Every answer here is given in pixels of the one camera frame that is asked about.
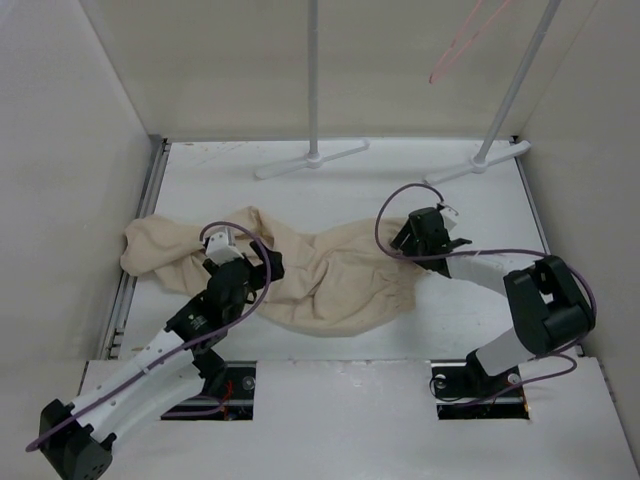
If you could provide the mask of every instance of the white stand leg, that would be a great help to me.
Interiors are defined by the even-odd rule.
[[[301,168],[320,168],[324,162],[364,152],[371,144],[363,139],[362,146],[344,152],[321,155],[318,151],[318,0],[309,0],[308,67],[309,67],[309,153],[303,157],[272,163],[255,171],[256,177],[265,180],[294,172]]]
[[[531,144],[529,142],[521,142],[500,152],[495,152],[491,155],[488,155],[489,148],[491,148],[491,145],[498,136],[498,131],[500,130],[502,123],[504,122],[505,118],[507,118],[507,114],[509,113],[511,106],[513,105],[513,101],[515,100],[516,95],[520,90],[520,86],[522,86],[522,83],[527,76],[529,67],[531,67],[531,64],[536,58],[536,54],[538,53],[540,45],[542,44],[542,41],[547,34],[547,30],[549,29],[549,25],[551,25],[553,17],[558,11],[558,7],[560,6],[561,1],[562,0],[549,0],[547,8],[542,14],[540,23],[538,23],[538,27],[536,28],[536,31],[531,38],[531,42],[529,42],[527,51],[522,57],[520,66],[513,76],[513,80],[511,81],[509,90],[507,90],[507,93],[502,100],[502,104],[500,105],[500,108],[498,109],[498,112],[496,113],[496,116],[491,123],[491,127],[489,127],[489,131],[484,138],[484,142],[482,143],[478,154],[474,158],[469,159],[469,163],[467,165],[453,167],[451,170],[442,173],[425,175],[425,182],[431,185],[436,185],[438,183],[446,182],[447,180],[461,177],[468,173],[484,173],[491,165],[504,162],[505,160],[513,158],[516,155],[520,155],[531,148]]]

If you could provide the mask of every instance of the pink hanger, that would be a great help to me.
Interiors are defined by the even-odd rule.
[[[498,9],[493,13],[493,15],[491,15],[491,17],[489,17],[489,20],[487,20],[484,23],[484,25],[482,25],[478,29],[478,31],[476,33],[474,33],[473,36],[469,40],[467,40],[467,43],[465,43],[462,46],[462,48],[460,50],[458,50],[458,53],[456,53],[454,55],[454,57],[451,60],[449,60],[447,63],[444,63],[445,60],[447,59],[447,57],[451,54],[451,52],[453,52],[453,49],[455,48],[456,44],[458,43],[458,40],[460,40],[462,35],[466,32],[467,28],[469,27],[469,24],[475,18],[475,16],[477,15],[478,11],[482,7],[483,3],[484,3],[484,0],[478,0],[478,2],[476,3],[476,6],[473,8],[473,10],[471,10],[471,13],[467,17],[467,19],[464,21],[464,24],[462,25],[462,27],[460,27],[460,30],[458,30],[458,32],[456,33],[456,36],[453,39],[453,42],[451,42],[451,46],[447,49],[446,52],[444,52],[444,55],[442,55],[442,57],[440,57],[440,60],[438,60],[438,63],[436,63],[436,66],[433,68],[433,72],[431,72],[431,75],[429,75],[429,83],[430,84],[433,85],[436,82],[436,80],[438,80],[445,73],[447,73],[449,68],[451,68],[453,66],[453,64],[458,60],[458,58],[460,58],[460,56],[465,52],[465,50],[467,50],[473,44],[473,42],[476,41],[476,39],[480,36],[480,34],[482,32],[484,32],[489,27],[491,22],[493,22],[496,19],[496,17],[500,14],[500,12],[502,12],[502,10],[507,8],[507,6],[511,3],[511,0],[504,0],[504,2],[502,2],[502,5],[500,5],[500,7],[498,7]]]

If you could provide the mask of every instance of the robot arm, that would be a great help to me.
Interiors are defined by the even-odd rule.
[[[449,238],[442,208],[411,213],[391,246],[407,257],[437,256],[415,263],[504,295],[513,318],[511,329],[467,355],[464,374],[458,379],[464,385],[457,385],[456,391],[468,397],[492,395],[517,365],[553,353],[595,327],[589,304],[559,257],[549,255],[524,266],[504,255],[448,256],[471,242]]]
[[[258,247],[252,242],[256,253]],[[271,281],[284,275],[282,255],[266,250]],[[215,232],[206,248],[204,267],[211,274],[207,288],[193,297],[135,358],[105,383],[70,404],[54,400],[40,416],[40,433],[60,425],[103,395],[120,390],[108,401],[69,423],[40,445],[40,450],[64,480],[99,478],[127,437],[173,406],[203,392],[215,391],[226,370],[212,349],[226,336],[225,326],[242,315],[246,303],[266,283],[266,268],[254,266],[234,246],[228,229]],[[209,340],[166,357],[167,352],[203,335]],[[157,363],[153,369],[148,366]],[[132,378],[139,380],[123,388]]]

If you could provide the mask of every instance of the stand base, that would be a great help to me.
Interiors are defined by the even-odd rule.
[[[347,157],[349,155],[355,155],[356,153],[364,152],[369,149],[371,142],[366,138],[362,139],[362,146],[345,150],[344,152],[335,153],[333,155],[322,156],[320,153],[308,153],[303,157],[294,158],[291,160],[284,160],[282,162],[272,163],[265,165],[264,167],[257,168],[255,170],[255,176],[260,180],[266,180],[267,178],[277,177],[284,175],[285,173],[295,172],[302,168],[320,168],[323,163],[336,160],[338,158]]]
[[[531,148],[531,143],[523,141],[510,147],[490,152],[487,158],[482,164],[476,163],[475,159],[469,159],[469,162],[464,165],[452,167],[439,173],[429,173],[425,175],[424,181],[429,185],[438,185],[454,178],[462,177],[469,173],[483,173],[487,168],[498,163],[505,162],[518,155],[522,155]]]

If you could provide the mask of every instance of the towel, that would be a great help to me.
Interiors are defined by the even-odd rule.
[[[316,336],[353,336],[415,308],[415,283],[424,270],[380,252],[373,237],[374,219],[316,234],[296,232],[256,207],[225,220],[242,225],[282,253],[284,278],[271,284],[258,313],[285,328]],[[405,221],[383,220],[380,238],[388,243]],[[200,230],[159,215],[134,220],[125,230],[123,270],[133,276],[155,272],[166,288],[198,294],[209,279],[202,267]],[[249,242],[237,232],[238,248],[257,262]]]

